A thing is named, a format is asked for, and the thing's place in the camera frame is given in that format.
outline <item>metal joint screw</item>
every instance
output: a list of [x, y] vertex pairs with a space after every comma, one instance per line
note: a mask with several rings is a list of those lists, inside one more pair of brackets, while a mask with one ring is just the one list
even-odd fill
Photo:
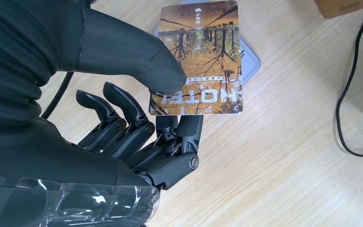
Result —
[[192, 170], [196, 169], [199, 164], [199, 158], [197, 155], [191, 155], [189, 165]]

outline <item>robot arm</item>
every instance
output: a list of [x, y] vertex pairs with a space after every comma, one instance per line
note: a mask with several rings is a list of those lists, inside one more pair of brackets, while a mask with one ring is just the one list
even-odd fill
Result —
[[202, 116], [179, 124], [158, 117], [157, 141], [140, 150], [155, 127], [133, 97], [107, 83], [106, 100], [126, 119], [105, 99], [79, 91], [77, 101], [101, 122], [75, 145], [38, 117], [39, 87], [57, 70], [129, 74], [165, 94], [186, 80], [159, 39], [89, 2], [0, 1], [0, 226], [111, 226], [118, 217], [145, 223], [158, 192], [197, 168]]

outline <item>cable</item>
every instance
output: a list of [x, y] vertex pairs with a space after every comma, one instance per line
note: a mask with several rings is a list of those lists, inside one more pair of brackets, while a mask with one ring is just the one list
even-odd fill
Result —
[[357, 68], [358, 50], [359, 50], [360, 40], [361, 40], [362, 34], [363, 34], [363, 25], [361, 26], [360, 31], [358, 32], [358, 35], [357, 35], [357, 39], [355, 41], [354, 62], [353, 62], [353, 67], [351, 69], [350, 77], [348, 78], [346, 87], [345, 87], [345, 89], [344, 89], [344, 91], [342, 93], [342, 96], [340, 97], [340, 99], [339, 99], [339, 101], [337, 102], [337, 105], [336, 105], [336, 123], [337, 123], [337, 131], [339, 133], [340, 142], [342, 143], [343, 147], [346, 149], [346, 151], [348, 153], [350, 153], [352, 155], [355, 155], [357, 157], [363, 157], [363, 154], [358, 154], [358, 153], [355, 153], [354, 151], [350, 150], [348, 148], [348, 146], [346, 145], [345, 141], [344, 141], [343, 134], [342, 134], [342, 129], [341, 129], [341, 126], [340, 126], [340, 106], [341, 106], [341, 104], [343, 102], [343, 99], [345, 98], [346, 93], [347, 93], [347, 91], [348, 91], [348, 89], [350, 87], [351, 81], [353, 80], [355, 69]]
[[63, 79], [62, 84], [60, 85], [58, 91], [56, 92], [55, 97], [52, 99], [51, 103], [49, 104], [48, 108], [44, 111], [41, 115], [42, 118], [48, 119], [48, 117], [52, 114], [55, 107], [58, 105], [59, 101], [61, 100], [63, 94], [65, 93], [66, 89], [69, 86], [70, 80], [73, 77], [74, 72], [68, 72]]

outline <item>yellow leaves image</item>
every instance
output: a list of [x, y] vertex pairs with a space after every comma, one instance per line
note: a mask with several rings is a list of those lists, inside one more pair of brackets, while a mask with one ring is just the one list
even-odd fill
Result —
[[242, 111], [235, 1], [164, 7], [159, 38], [181, 63], [188, 79], [181, 91], [172, 96], [152, 93], [151, 114], [235, 114]]

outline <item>light wood surface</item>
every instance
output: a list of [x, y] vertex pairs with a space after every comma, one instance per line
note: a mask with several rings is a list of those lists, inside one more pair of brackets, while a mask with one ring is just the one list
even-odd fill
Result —
[[[94, 8], [151, 33], [161, 7], [179, 2], [98, 0]], [[363, 227], [363, 158], [341, 149], [334, 117], [363, 10], [326, 20], [313, 0], [240, 0], [239, 13], [262, 60], [244, 87], [245, 110], [205, 117], [199, 168], [162, 193], [148, 226]], [[43, 109], [63, 75], [43, 88]], [[50, 118], [66, 139], [78, 142], [98, 123], [76, 90], [102, 95], [106, 81], [148, 110], [148, 90], [135, 79], [77, 73]], [[341, 112], [348, 145], [363, 152], [363, 39]]]

